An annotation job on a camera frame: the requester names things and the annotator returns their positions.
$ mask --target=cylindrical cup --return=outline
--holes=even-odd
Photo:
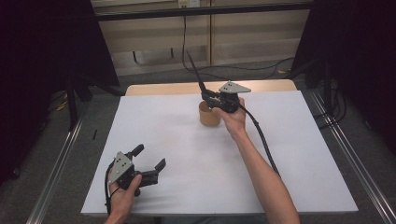
[[[207,106],[206,101],[202,101],[199,104],[199,120],[208,127],[214,127],[220,124],[220,116],[213,113],[212,109]]]

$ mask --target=human hand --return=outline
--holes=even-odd
[[[239,104],[245,107],[245,100],[239,97]],[[241,108],[238,108],[234,113],[229,114],[222,109],[215,107],[212,109],[213,113],[219,115],[225,123],[225,126],[230,133],[233,140],[240,133],[245,133],[245,123],[246,123],[246,112]]]
[[[139,187],[142,175],[137,175],[128,189],[121,189],[117,182],[109,186],[111,196],[111,213],[106,224],[123,223],[130,215],[134,205],[134,191]]]

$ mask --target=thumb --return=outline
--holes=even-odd
[[[139,187],[140,182],[142,182],[142,175],[135,176],[134,179],[131,181],[131,184],[129,185],[127,191],[134,195],[134,191]]]
[[[225,112],[222,110],[222,109],[220,109],[220,108],[218,108],[218,107],[214,107],[213,109],[212,109],[212,112],[214,113],[214,114],[216,114],[216,115],[219,115],[220,117],[224,117],[224,114],[225,114]]]
[[[142,175],[135,176],[129,188],[132,188],[135,191],[137,187],[139,187],[140,182],[142,182]]]

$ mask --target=forearm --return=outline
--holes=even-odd
[[[270,223],[299,223],[286,186],[254,147],[245,131],[233,136],[247,167],[254,190]]]
[[[125,219],[125,216],[113,213],[107,218],[105,224],[123,224]]]

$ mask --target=electrical outlet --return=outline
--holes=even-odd
[[[200,0],[178,0],[178,7],[200,7]]]
[[[200,7],[200,0],[190,0],[189,7]]]
[[[188,6],[189,6],[189,0],[178,0],[178,7],[183,8]]]

